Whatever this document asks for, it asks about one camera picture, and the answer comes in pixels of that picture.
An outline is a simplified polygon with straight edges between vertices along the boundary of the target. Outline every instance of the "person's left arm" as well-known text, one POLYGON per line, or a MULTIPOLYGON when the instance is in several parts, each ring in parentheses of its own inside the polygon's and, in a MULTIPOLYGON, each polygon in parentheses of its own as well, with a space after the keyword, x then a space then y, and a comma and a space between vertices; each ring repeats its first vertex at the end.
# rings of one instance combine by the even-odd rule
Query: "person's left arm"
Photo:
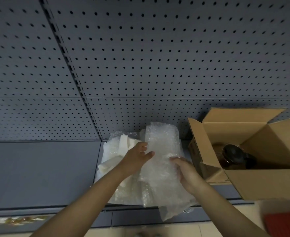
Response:
POLYGON ((146 146, 146 142, 137 143, 116 167, 97 181, 79 199, 52 217, 31 237, 84 236, 119 184, 139 171, 143 164, 154 156, 154 152, 145 155, 146 146))

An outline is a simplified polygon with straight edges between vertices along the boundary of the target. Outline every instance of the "person's left hand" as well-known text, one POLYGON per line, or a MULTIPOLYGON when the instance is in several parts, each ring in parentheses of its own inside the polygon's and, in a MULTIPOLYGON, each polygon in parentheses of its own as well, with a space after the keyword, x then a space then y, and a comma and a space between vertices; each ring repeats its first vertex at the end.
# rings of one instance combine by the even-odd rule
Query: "person's left hand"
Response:
POLYGON ((130 149, 117 167, 122 171, 124 178, 135 174, 142 168, 149 159, 151 159, 155 152, 151 151, 145 155, 147 150, 147 142, 139 142, 132 149, 130 149))

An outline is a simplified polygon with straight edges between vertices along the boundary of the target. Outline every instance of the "human hand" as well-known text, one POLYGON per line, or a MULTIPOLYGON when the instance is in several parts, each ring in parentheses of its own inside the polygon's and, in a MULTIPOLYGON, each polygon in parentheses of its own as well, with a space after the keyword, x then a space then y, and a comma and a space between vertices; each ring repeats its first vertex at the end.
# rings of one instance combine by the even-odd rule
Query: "human hand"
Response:
POLYGON ((191 162, 183 157, 171 157, 170 161, 180 167, 180 183, 191 195, 198 189, 199 180, 203 180, 191 162))
POLYGON ((149 159, 151 159, 155 152, 151 151, 145 155, 147 150, 147 142, 139 142, 132 149, 130 149, 124 158, 120 161, 117 167, 121 170, 124 178, 135 174, 142 168, 149 159))

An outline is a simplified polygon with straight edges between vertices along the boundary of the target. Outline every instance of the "open cardboard box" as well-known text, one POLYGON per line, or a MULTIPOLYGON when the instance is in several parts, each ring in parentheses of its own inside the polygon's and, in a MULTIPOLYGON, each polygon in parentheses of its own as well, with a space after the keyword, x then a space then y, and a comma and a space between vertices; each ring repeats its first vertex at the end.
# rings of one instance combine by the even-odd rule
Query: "open cardboard box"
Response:
POLYGON ((210 184, 232 183, 245 200, 290 199, 290 119, 267 124, 284 109, 212 108, 202 123, 188 118, 192 162, 210 184), (212 145, 239 145, 257 158, 246 170, 224 170, 212 145))

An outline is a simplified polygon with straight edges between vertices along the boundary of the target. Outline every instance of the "tile floor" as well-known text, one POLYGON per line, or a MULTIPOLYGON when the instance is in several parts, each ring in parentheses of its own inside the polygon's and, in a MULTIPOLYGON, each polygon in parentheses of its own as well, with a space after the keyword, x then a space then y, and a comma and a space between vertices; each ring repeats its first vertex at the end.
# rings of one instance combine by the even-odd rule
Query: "tile floor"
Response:
MULTIPOLYGON (((235 206, 246 217, 256 225, 264 229, 261 216, 267 213, 278 213, 290 211, 290 201, 287 200, 269 200, 258 201, 254 205, 235 206)), ((136 233, 142 233, 144 237, 154 237, 155 234, 161 234, 162 237, 221 237, 212 222, 184 223, 184 224, 166 224, 157 226, 139 226, 139 227, 118 227, 90 229, 85 237, 133 237, 136 233)), ((29 237, 29 234, 0 235, 0 237, 29 237)))

